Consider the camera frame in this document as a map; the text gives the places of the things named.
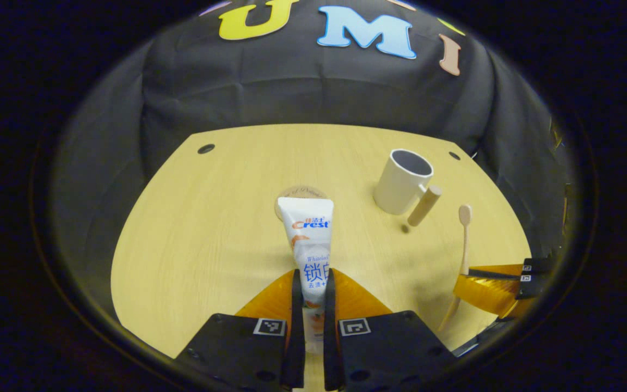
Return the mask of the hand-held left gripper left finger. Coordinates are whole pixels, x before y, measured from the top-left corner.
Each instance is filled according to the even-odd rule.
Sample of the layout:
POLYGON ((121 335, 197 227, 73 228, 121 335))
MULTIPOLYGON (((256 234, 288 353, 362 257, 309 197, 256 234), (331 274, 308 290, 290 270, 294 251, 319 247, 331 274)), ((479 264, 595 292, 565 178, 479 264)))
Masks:
POLYGON ((303 387, 305 342, 299 270, 276 278, 236 315, 211 315, 175 363, 211 381, 211 391, 303 387))

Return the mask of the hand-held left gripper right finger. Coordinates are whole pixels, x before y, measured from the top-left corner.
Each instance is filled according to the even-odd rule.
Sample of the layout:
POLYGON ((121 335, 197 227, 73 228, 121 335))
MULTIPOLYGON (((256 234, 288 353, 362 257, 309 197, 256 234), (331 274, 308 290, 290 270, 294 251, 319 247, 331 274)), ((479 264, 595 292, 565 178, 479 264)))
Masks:
POLYGON ((411 310, 393 312, 331 269, 324 293, 324 388, 418 391, 456 361, 411 310))

